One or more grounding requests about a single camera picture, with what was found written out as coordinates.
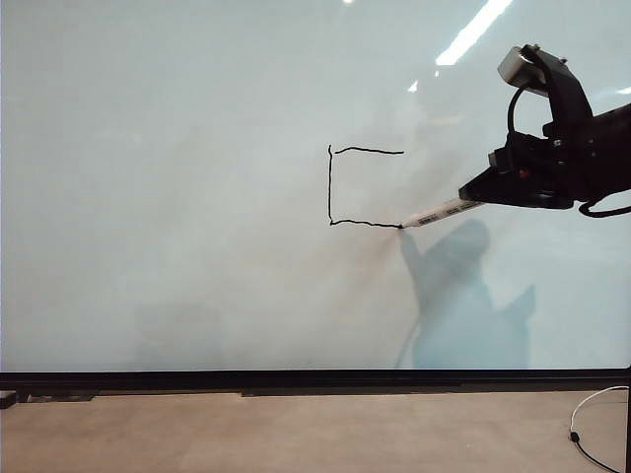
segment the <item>concrete floor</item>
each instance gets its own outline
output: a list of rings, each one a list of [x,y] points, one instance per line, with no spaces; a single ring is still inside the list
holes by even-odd
[[[240,397],[181,394],[19,404],[2,471],[597,472],[568,441],[587,392]],[[625,392],[581,411],[584,447],[622,470]]]

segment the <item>whiteboard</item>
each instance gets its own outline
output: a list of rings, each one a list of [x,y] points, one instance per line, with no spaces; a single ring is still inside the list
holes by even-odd
[[[628,367],[629,218],[328,224],[328,145],[404,152],[338,155],[337,219],[482,172],[511,46],[629,102],[631,2],[506,3],[437,65],[484,1],[3,1],[3,371]]]

